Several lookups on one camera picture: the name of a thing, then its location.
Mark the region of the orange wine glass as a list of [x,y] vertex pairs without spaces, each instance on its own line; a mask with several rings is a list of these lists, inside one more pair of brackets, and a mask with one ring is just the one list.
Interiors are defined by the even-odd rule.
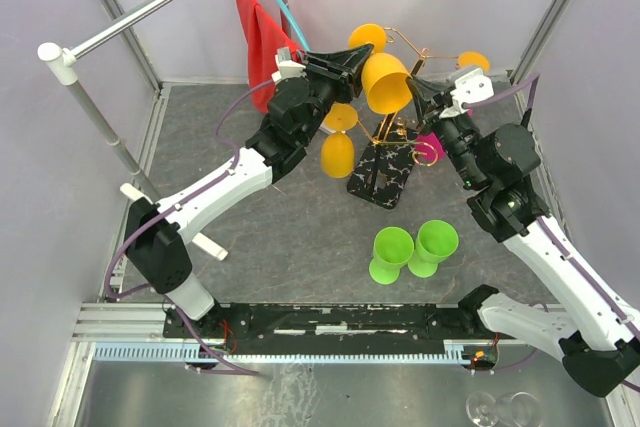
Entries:
[[356,126],[358,114],[349,104],[335,103],[324,119],[332,130],[321,148],[321,168],[332,178],[349,176],[355,165],[355,147],[347,132]]
[[397,57],[385,51],[387,43],[385,30],[372,23],[357,27],[348,39],[349,48],[373,45],[361,80],[370,110],[380,115],[395,114],[412,99],[406,83],[409,72]]
[[486,56],[475,51],[465,51],[457,57],[456,68],[479,67],[485,73],[490,70],[491,64]]

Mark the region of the pink wine glass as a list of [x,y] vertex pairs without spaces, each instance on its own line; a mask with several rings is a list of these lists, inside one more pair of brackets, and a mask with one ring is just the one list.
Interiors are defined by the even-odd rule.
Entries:
[[420,162],[438,162],[446,157],[446,153],[434,133],[419,135],[416,142],[415,151]]

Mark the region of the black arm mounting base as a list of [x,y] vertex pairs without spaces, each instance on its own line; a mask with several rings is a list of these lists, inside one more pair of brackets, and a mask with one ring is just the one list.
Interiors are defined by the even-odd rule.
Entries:
[[510,338],[472,311],[496,291],[482,285],[451,305],[217,303],[192,326],[202,339],[231,341],[237,355],[439,354],[449,340]]

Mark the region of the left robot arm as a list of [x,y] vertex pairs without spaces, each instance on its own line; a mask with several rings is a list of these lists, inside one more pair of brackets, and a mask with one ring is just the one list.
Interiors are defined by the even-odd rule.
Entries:
[[289,174],[336,103],[362,91],[362,71],[374,47],[335,53],[276,54],[275,89],[259,129],[232,158],[182,191],[129,209],[124,253],[156,293],[167,297],[199,337],[215,334],[221,315],[214,297],[193,272],[186,246],[213,220],[249,195]]

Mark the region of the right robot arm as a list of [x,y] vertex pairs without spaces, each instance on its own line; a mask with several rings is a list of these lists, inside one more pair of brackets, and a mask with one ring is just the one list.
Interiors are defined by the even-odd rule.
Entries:
[[639,311],[623,300],[571,243],[536,192],[541,158],[529,129],[539,77],[496,93],[480,68],[444,84],[411,75],[418,126],[441,144],[473,191],[479,227],[524,262],[562,305],[554,315],[481,285],[458,306],[459,329],[520,340],[558,360],[589,394],[604,398],[639,367]]

